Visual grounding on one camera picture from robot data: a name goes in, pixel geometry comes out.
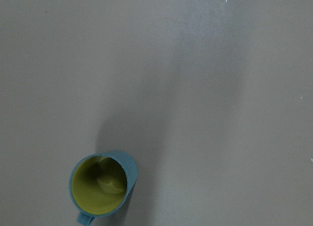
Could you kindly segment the blue mug yellow inside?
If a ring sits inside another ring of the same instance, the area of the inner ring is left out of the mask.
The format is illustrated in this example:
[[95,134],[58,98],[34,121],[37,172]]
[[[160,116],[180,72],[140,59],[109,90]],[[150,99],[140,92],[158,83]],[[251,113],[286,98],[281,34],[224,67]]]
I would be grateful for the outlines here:
[[133,190],[138,175],[132,156],[109,151],[87,156],[74,167],[69,194],[79,210],[77,222],[89,226],[96,218],[117,212]]

